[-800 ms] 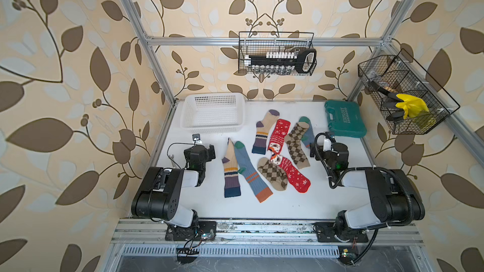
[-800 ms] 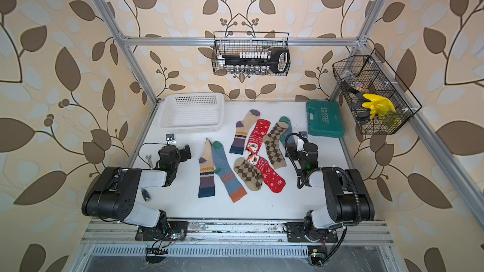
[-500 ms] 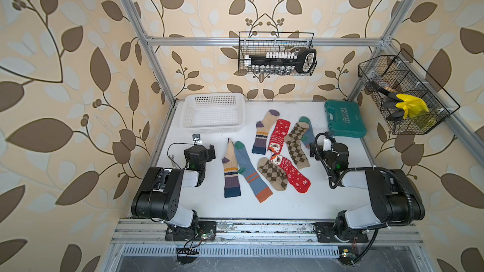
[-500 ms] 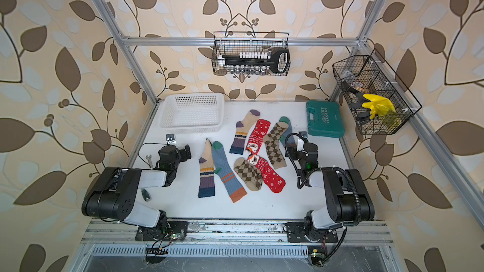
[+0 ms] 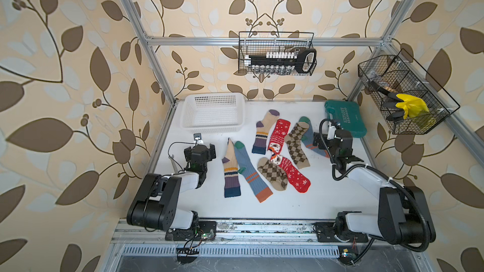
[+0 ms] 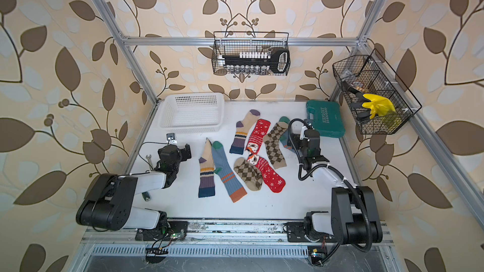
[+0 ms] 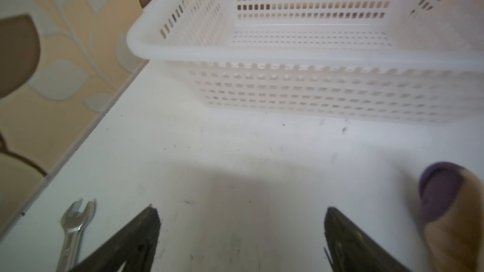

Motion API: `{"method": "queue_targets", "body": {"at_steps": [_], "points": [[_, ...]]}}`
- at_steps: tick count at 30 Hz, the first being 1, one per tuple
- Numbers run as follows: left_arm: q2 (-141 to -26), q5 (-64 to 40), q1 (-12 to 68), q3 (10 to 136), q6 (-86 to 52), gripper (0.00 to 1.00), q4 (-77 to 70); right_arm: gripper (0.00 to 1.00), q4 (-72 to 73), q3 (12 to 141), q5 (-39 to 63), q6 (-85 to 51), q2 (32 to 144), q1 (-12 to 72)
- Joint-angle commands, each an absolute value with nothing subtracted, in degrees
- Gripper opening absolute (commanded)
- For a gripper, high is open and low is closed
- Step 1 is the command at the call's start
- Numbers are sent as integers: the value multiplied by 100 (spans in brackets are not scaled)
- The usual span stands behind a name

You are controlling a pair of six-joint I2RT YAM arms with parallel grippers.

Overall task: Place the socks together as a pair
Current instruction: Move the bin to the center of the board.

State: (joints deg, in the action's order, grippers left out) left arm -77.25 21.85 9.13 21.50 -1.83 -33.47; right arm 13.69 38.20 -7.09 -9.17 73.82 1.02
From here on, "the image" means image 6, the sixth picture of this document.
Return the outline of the argyle brown sock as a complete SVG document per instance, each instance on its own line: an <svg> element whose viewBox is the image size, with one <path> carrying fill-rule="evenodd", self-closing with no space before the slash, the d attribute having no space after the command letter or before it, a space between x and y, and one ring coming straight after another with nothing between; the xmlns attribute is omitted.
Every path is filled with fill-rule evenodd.
<svg viewBox="0 0 484 272"><path fill-rule="evenodd" d="M243 157L235 161L234 171L244 181L249 190L258 191L261 189L263 185L261 172Z"/></svg>
<svg viewBox="0 0 484 272"><path fill-rule="evenodd" d="M282 123L277 122L273 126L272 130L267 133L267 135L263 138L267 157L274 169L279 169L287 166L284 155L282 154L282 151L279 147L279 139L284 131L285 129L282 128Z"/></svg>

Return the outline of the white plastic basket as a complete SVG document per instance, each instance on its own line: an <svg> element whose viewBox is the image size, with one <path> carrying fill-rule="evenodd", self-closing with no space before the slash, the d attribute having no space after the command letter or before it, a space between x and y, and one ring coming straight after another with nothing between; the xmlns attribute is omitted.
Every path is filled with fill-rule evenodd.
<svg viewBox="0 0 484 272"><path fill-rule="evenodd" d="M170 133L217 132L224 117L220 93L172 94L163 101L158 126Z"/></svg>

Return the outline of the beige purple striped sock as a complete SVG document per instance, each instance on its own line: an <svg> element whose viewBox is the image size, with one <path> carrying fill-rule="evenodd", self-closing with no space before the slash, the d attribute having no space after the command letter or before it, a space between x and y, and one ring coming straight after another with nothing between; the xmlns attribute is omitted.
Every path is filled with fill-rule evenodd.
<svg viewBox="0 0 484 272"><path fill-rule="evenodd" d="M212 155L212 144L209 139L205 140L202 155L199 158L200 185L199 198L212 197L216 194L214 183L214 160Z"/></svg>
<svg viewBox="0 0 484 272"><path fill-rule="evenodd" d="M236 133L229 152L231 154L243 154L247 135L252 126L260 118L258 110L250 110L242 121L236 123Z"/></svg>

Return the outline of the red bear sock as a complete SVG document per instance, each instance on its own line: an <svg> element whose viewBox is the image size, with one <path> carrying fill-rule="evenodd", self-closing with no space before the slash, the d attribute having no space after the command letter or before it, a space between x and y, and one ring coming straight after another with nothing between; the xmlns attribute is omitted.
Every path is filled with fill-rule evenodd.
<svg viewBox="0 0 484 272"><path fill-rule="evenodd" d="M254 165L263 177L263 182L273 193L280 193L286 186L285 180L275 172L268 161L258 154L250 154L248 162Z"/></svg>
<svg viewBox="0 0 484 272"><path fill-rule="evenodd" d="M268 120L259 119L253 129L251 135L249 136L246 150L251 154L258 154L260 150L263 138L267 135L270 128L270 122Z"/></svg>

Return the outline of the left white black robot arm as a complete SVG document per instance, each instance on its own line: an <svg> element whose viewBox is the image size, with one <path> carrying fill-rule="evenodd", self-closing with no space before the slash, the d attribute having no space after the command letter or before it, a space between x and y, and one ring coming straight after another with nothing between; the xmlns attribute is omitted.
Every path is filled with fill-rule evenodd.
<svg viewBox="0 0 484 272"><path fill-rule="evenodd" d="M76 213L77 224L99 231L166 229L166 213L135 207L134 197L169 188L176 180L180 164L191 159L192 153L188 144L183 148L167 144L158 150L158 156L159 161L152 171L97 177Z"/></svg>

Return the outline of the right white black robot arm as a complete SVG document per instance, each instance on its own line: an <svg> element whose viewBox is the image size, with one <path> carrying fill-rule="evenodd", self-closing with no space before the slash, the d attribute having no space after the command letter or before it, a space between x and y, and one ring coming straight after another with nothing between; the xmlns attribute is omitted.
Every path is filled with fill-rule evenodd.
<svg viewBox="0 0 484 272"><path fill-rule="evenodd" d="M289 129L289 143L299 163L298 179L307 180L320 173L331 188L328 212L308 212L303 221L305 237L320 241L332 236L338 245L352 245L362 252L383 240L383 230L373 191L368 186L353 185L321 154L320 135L303 127L295 134Z"/></svg>

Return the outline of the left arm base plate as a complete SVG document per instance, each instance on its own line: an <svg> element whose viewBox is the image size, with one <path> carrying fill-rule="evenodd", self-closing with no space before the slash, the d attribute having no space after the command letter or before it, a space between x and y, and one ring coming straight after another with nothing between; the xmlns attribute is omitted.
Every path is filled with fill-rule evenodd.
<svg viewBox="0 0 484 272"><path fill-rule="evenodd" d="M136 241L169 241L182 240L187 235L187 221L168 220L154 229L137 229Z"/></svg>

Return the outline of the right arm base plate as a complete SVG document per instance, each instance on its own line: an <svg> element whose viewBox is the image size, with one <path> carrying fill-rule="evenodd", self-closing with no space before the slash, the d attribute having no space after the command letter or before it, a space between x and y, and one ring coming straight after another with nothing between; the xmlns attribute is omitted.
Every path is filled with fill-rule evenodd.
<svg viewBox="0 0 484 272"><path fill-rule="evenodd" d="M336 243L330 234L307 230L303 222L287 222L283 225L283 232L287 235L290 243Z"/></svg>

